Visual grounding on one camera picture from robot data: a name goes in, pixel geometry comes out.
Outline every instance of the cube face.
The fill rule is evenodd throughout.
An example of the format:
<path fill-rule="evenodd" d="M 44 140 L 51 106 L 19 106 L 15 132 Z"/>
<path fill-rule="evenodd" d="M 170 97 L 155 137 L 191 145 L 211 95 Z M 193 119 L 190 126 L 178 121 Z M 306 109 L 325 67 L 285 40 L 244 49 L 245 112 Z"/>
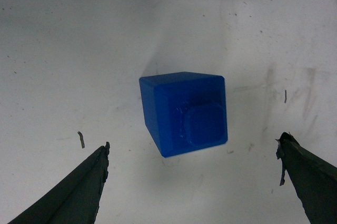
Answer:
<path fill-rule="evenodd" d="M 224 78 L 180 72 L 140 78 L 144 119 L 163 157 L 224 144 Z"/>

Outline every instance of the white table surface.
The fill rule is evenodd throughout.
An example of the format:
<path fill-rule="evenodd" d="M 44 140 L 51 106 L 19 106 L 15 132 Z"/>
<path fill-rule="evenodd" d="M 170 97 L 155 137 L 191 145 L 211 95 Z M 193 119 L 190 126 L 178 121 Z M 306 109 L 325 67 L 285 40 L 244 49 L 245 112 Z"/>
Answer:
<path fill-rule="evenodd" d="M 337 0 L 0 0 L 0 48 L 0 223 L 106 141 L 97 224 L 309 223 L 274 139 L 337 165 Z M 225 77 L 229 140 L 164 159 L 138 79 L 180 71 Z"/>

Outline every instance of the blue plastic block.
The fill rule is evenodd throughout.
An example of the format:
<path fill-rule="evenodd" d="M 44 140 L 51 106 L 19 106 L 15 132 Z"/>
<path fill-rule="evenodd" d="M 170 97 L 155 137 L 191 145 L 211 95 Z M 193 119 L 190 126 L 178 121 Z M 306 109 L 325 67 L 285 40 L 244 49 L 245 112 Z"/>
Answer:
<path fill-rule="evenodd" d="M 222 76 L 180 72 L 139 82 L 145 125 L 163 157 L 226 143 Z"/>

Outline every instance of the smudge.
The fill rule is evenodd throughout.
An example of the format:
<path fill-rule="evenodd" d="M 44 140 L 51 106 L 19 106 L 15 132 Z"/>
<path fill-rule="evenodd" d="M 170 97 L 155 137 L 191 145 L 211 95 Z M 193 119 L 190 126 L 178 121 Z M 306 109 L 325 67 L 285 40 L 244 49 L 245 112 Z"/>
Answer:
<path fill-rule="evenodd" d="M 309 125 L 309 128 L 308 128 L 308 131 L 306 133 L 306 135 L 310 135 L 312 134 L 312 131 L 314 130 L 314 126 L 316 124 L 316 120 L 318 118 L 318 114 L 315 115 L 315 117 L 312 119 L 310 125 Z"/>
<path fill-rule="evenodd" d="M 247 91 L 249 90 L 249 86 L 243 86 L 243 87 L 237 87 L 233 90 L 233 92 L 238 92 L 238 91 Z"/>
<path fill-rule="evenodd" d="M 248 153 L 251 152 L 252 148 L 254 147 L 254 143 L 251 143 L 249 144 L 249 147 L 248 147 Z"/>
<path fill-rule="evenodd" d="M 58 138 L 58 139 L 56 139 L 57 141 L 62 141 L 62 140 L 68 140 L 68 139 L 70 139 L 70 137 L 67 137 L 67 138 Z"/>
<path fill-rule="evenodd" d="M 272 85 L 275 84 L 275 71 L 276 71 L 276 63 L 272 63 L 269 65 L 266 78 L 265 78 L 265 95 L 264 95 L 264 119 L 263 119 L 263 127 L 268 127 L 268 123 L 270 120 L 270 117 L 272 116 L 272 109 L 273 109 L 273 88 Z"/>
<path fill-rule="evenodd" d="M 159 71 L 158 71 L 158 62 L 156 61 L 156 75 L 159 75 Z"/>
<path fill-rule="evenodd" d="M 165 167 L 174 167 L 178 165 L 180 162 L 180 158 L 170 158 L 170 159 L 162 159 L 162 164 Z"/>
<path fill-rule="evenodd" d="M 204 174 L 201 174 L 199 176 L 199 181 L 197 183 L 197 187 L 200 187 L 202 185 L 202 182 L 204 181 L 204 177 L 205 177 Z"/>
<path fill-rule="evenodd" d="M 285 108 L 285 112 L 292 106 L 292 104 L 297 101 L 299 98 L 301 98 L 301 96 L 303 95 L 303 90 L 300 88 L 297 88 L 294 92 L 291 93 L 291 96 L 289 98 L 288 105 Z"/>
<path fill-rule="evenodd" d="M 314 81 L 316 77 L 316 69 L 308 68 L 306 69 L 306 73 L 307 73 L 307 78 L 309 82 L 309 89 L 308 89 L 308 94 L 306 95 L 304 109 L 303 109 L 303 118 L 305 120 L 308 117 L 308 114 L 310 113 L 310 110 L 315 101 L 315 97 L 312 97 L 312 92 L 313 92 Z"/>

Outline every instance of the dark object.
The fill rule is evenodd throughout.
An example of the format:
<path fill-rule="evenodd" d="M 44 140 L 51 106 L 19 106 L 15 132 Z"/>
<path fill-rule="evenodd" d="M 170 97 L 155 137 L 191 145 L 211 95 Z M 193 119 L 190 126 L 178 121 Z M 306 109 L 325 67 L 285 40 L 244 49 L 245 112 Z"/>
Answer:
<path fill-rule="evenodd" d="M 84 145 L 84 140 L 83 140 L 83 135 L 80 131 L 77 132 L 78 135 L 80 136 L 80 141 L 81 141 L 81 145 L 82 145 L 82 149 L 85 148 L 85 145 Z"/>
<path fill-rule="evenodd" d="M 337 168 L 302 148 L 288 133 L 277 141 L 282 173 L 288 171 L 310 223 L 337 223 Z"/>
<path fill-rule="evenodd" d="M 93 224 L 107 179 L 110 144 L 101 146 L 9 224 Z"/>

